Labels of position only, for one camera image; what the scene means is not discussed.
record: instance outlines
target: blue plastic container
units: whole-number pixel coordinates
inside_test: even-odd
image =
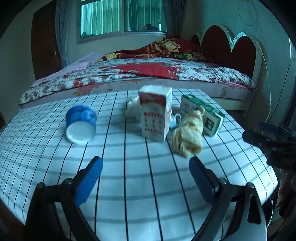
[[[96,135],[96,113],[88,106],[73,106],[66,114],[66,137],[69,141],[85,145]]]

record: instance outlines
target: curtain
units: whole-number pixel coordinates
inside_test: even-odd
[[[69,64],[67,51],[67,31],[73,0],[57,0],[55,32],[62,68]]]
[[[166,32],[162,0],[126,0],[125,31]]]
[[[81,35],[118,32],[122,26],[122,1],[101,0],[81,6]]]
[[[180,36],[188,0],[162,0],[168,35]]]

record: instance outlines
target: wire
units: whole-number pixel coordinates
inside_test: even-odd
[[[259,49],[262,53],[262,57],[263,57],[263,60],[264,60],[264,63],[265,63],[265,67],[266,67],[266,76],[267,76],[267,80],[268,80],[268,86],[269,86],[269,112],[268,112],[268,116],[266,118],[266,120],[264,122],[266,122],[270,116],[270,112],[271,112],[271,89],[270,89],[270,81],[269,81],[269,76],[268,76],[268,69],[267,69],[267,64],[266,64],[266,60],[265,60],[265,57],[264,57],[264,54],[263,54],[263,51],[261,49],[261,46],[259,45],[258,43],[258,39],[257,39],[257,45],[259,46]]]
[[[240,15],[240,11],[239,11],[239,0],[237,0],[237,10],[238,10],[238,12],[239,12],[239,17],[240,17],[240,19],[242,20],[242,22],[245,24],[245,25],[247,25],[247,26],[249,26],[249,27],[254,27],[257,23],[258,23],[258,20],[259,20],[259,15],[258,15],[258,11],[257,11],[257,9],[256,9],[256,7],[255,7],[255,4],[254,4],[254,2],[253,2],[253,0],[244,0],[245,2],[251,2],[251,4],[252,4],[252,6],[253,6],[253,8],[255,9],[255,12],[256,12],[256,20],[255,20],[255,22],[254,22],[254,24],[247,24],[243,19],[242,19],[242,16]]]
[[[274,214],[274,203],[272,201],[272,197],[269,197],[269,199],[270,199],[270,202],[271,202],[271,216],[270,216],[270,219],[269,219],[269,221],[268,221],[268,223],[266,225],[266,228],[268,228],[268,226],[270,225],[272,216]]]
[[[287,71],[286,78],[285,78],[285,81],[284,81],[284,84],[283,84],[283,88],[282,88],[282,90],[281,90],[281,94],[280,94],[280,96],[279,96],[279,100],[278,100],[278,102],[277,102],[277,104],[276,104],[276,107],[275,107],[275,109],[274,109],[274,112],[272,113],[272,115],[271,115],[271,117],[270,117],[268,123],[271,121],[271,119],[272,119],[272,117],[274,116],[274,114],[275,114],[275,112],[276,112],[276,109],[277,109],[277,107],[278,107],[278,105],[279,105],[279,101],[280,101],[280,99],[281,99],[281,95],[282,95],[283,90],[284,90],[284,87],[285,87],[285,83],[286,83],[286,80],[287,80],[287,76],[288,76],[288,72],[289,72],[289,69],[290,69],[290,66],[291,66],[291,62],[292,62],[292,59],[291,59],[291,61],[290,61],[289,67],[288,67],[288,71]]]
[[[221,234],[221,239],[220,239],[220,240],[223,239],[223,235],[224,235],[224,227],[223,227],[223,225],[224,225],[224,224],[222,224],[222,234]]]
[[[242,16],[240,15],[240,11],[239,11],[239,0],[237,0],[237,10],[238,10],[238,12],[239,12],[239,17],[240,17],[241,21],[242,21],[245,25],[247,25],[247,26],[249,26],[249,27],[253,27],[253,26],[255,26],[256,24],[258,24],[258,20],[259,20],[258,11],[257,11],[257,9],[256,9],[256,7],[255,7],[255,5],[254,5],[253,0],[244,0],[244,1],[250,3],[250,4],[253,6],[253,8],[255,9],[255,12],[256,12],[256,20],[255,20],[255,23],[254,23],[254,24],[250,25],[250,24],[247,24],[247,23],[242,19]],[[266,122],[266,121],[268,120],[268,118],[269,118],[269,116],[270,116],[270,112],[271,112],[271,88],[270,88],[270,81],[269,81],[268,69],[267,69],[267,63],[266,63],[266,60],[265,60],[265,56],[264,56],[264,54],[263,54],[263,51],[262,51],[261,46],[259,45],[258,38],[256,38],[256,40],[257,40],[257,45],[258,45],[258,47],[259,47],[259,49],[260,49],[260,51],[261,51],[261,53],[262,53],[262,57],[263,57],[264,63],[265,63],[265,67],[266,67],[266,75],[267,75],[267,81],[268,81],[268,86],[269,86],[269,112],[268,112],[267,118],[266,118],[265,121],[264,121],[264,122]]]
[[[279,226],[279,228],[276,230],[276,232],[268,238],[268,241],[274,240],[274,238],[277,236],[277,234],[279,233],[280,229],[285,225],[285,223],[287,222],[287,220],[288,219],[286,219],[285,221],[282,222],[282,224]]]

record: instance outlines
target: bed headboard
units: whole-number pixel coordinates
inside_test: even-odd
[[[233,38],[226,27],[213,25],[202,35],[194,35],[191,41],[207,50],[214,63],[236,69],[257,84],[262,52],[254,36],[241,32]]]

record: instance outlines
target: floral bedspread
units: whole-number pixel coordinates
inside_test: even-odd
[[[183,81],[206,81],[212,83],[236,83],[255,89],[252,80],[237,70],[219,67],[201,61],[170,58],[113,59],[89,64],[86,69],[59,76],[31,87],[20,99],[20,104],[41,97],[81,86],[126,78],[155,77]]]

